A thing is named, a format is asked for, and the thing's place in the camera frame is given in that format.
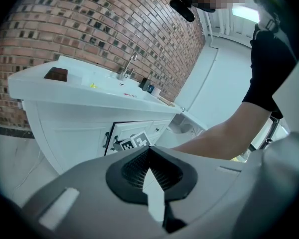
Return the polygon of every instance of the black baseboard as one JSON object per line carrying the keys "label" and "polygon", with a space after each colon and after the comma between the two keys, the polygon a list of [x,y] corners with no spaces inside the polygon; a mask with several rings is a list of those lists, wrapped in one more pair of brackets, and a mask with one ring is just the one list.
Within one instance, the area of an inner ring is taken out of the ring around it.
{"label": "black baseboard", "polygon": [[0,126],[0,134],[19,137],[19,138],[27,138],[27,139],[34,139],[34,135],[32,131],[29,130],[22,130],[22,129],[14,129],[14,128],[7,128]]}

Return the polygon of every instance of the headset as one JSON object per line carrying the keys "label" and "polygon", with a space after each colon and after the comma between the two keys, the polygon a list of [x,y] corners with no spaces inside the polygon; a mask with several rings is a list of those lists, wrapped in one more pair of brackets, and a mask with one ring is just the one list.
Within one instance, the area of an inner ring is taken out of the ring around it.
{"label": "headset", "polygon": [[206,12],[215,12],[215,9],[210,8],[209,3],[198,2],[196,0],[171,0],[169,5],[189,22],[195,20],[193,12],[189,9],[191,6]]}

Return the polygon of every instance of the black sleeve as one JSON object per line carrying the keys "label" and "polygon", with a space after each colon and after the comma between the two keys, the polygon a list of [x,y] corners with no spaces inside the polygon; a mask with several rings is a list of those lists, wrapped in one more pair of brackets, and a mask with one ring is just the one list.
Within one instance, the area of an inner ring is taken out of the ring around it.
{"label": "black sleeve", "polygon": [[256,104],[281,119],[283,116],[272,96],[296,62],[282,41],[269,31],[260,31],[257,24],[250,43],[252,78],[243,102]]}

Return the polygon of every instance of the bathroom vanity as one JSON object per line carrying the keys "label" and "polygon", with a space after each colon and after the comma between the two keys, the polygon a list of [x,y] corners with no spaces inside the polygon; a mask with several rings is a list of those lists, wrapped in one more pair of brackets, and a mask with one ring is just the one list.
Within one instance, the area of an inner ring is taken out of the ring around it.
{"label": "bathroom vanity", "polygon": [[[66,81],[45,79],[52,67],[67,69]],[[142,91],[138,84],[64,56],[8,79],[11,97],[23,100],[34,137],[59,174],[115,153],[115,142],[143,130],[155,144],[181,110]]]}

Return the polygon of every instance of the white container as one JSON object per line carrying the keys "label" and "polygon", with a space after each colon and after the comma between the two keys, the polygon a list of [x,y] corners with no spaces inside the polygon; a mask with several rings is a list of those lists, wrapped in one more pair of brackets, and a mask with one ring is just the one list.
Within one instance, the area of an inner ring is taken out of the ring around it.
{"label": "white container", "polygon": [[159,94],[160,94],[160,89],[157,88],[157,87],[154,87],[153,91],[151,92],[151,94],[154,96],[154,97],[158,97]]}

